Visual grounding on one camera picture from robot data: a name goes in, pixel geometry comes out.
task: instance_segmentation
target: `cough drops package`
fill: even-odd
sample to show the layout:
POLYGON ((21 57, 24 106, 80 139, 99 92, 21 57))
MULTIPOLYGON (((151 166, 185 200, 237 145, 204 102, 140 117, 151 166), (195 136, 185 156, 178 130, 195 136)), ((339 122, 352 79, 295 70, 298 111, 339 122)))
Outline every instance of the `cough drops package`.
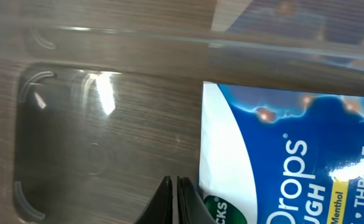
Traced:
POLYGON ((199 186, 219 224, 364 224, 364 97, 204 83, 199 186))

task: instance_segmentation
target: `wood grain table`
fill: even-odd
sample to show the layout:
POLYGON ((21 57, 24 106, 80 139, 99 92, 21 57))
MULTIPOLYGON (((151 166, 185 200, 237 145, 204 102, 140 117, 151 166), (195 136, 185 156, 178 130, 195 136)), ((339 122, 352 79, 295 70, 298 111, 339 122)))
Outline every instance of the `wood grain table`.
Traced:
POLYGON ((24 190, 38 209, 51 205, 42 223, 133 223, 163 176, 196 181, 204 81, 364 95, 363 72, 254 52, 240 57, 191 41, 217 37, 210 32, 215 6, 215 0, 0 1, 0 223, 23 223, 13 204, 18 178, 28 180, 24 190), (185 30, 194 38, 176 38, 185 30), (31 89, 49 112, 26 109, 25 77, 44 71, 112 72, 115 109, 103 114, 94 88, 84 105, 71 91, 81 82, 71 79, 31 89), (106 159, 95 161, 84 150, 95 147, 106 159), (40 166, 41 160, 55 165, 40 166))

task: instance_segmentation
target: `wooden surface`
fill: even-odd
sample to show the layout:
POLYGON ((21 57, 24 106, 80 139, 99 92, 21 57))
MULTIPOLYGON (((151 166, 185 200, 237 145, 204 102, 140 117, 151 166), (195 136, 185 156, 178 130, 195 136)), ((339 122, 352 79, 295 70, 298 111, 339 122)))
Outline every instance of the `wooden surface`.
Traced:
MULTIPOLYGON (((352 70, 259 54, 240 57, 227 50, 213 50, 203 42, 44 26, 112 28, 130 22, 134 26, 208 31, 215 5, 212 0, 0 1, 0 18, 5 18, 0 20, 0 223, 21 222, 12 202, 15 175, 52 181, 45 180, 39 169, 28 168, 33 156, 15 156, 16 149, 22 150, 18 131, 23 131, 23 122, 26 126, 30 123, 27 118, 17 120, 23 113, 17 99, 19 80, 31 69, 56 70, 63 75, 75 70, 120 73, 113 77, 116 109, 110 116, 97 116, 101 113, 98 95, 92 96, 96 103, 80 111, 67 107, 71 105, 67 96, 53 96, 55 105, 63 105, 63 109, 55 107, 51 118, 44 116, 48 121, 55 118, 53 123, 43 121, 47 128, 36 130, 54 142, 58 139, 57 144, 69 142, 72 149, 81 142, 97 143, 111 154, 106 172, 84 175, 77 186, 68 184, 79 174, 57 179, 65 183, 64 191, 45 200, 60 205, 62 197, 73 199, 61 204, 62 209, 54 214, 58 220, 49 218, 47 223, 132 223, 164 175, 173 180, 177 175, 197 180, 203 81, 364 95, 364 73, 352 70), (36 27, 12 23, 28 24, 33 19, 44 27, 38 30, 56 44, 55 50, 42 48, 31 37, 30 30, 36 27), (56 111, 67 112, 75 123, 62 121, 56 111), (24 171, 15 171, 16 164, 25 165, 24 171)), ((49 88, 55 85, 59 84, 47 84, 49 88)), ((67 153, 48 151, 46 146, 48 156, 68 158, 67 153)))

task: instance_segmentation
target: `clear plastic container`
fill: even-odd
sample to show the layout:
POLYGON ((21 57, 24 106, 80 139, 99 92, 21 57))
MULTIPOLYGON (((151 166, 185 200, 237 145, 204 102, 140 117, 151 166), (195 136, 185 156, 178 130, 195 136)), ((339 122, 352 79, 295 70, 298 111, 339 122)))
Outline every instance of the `clear plastic container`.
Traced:
POLYGON ((203 81, 364 95, 364 0, 0 0, 0 223, 132 223, 196 180, 203 81))

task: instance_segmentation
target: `menthol label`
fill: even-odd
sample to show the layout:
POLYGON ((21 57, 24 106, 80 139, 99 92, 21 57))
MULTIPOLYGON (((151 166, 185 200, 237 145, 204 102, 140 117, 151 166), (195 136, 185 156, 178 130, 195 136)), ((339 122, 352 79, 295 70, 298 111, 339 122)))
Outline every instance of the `menthol label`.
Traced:
POLYGON ((364 97, 205 83, 201 145, 219 224, 364 224, 364 97))

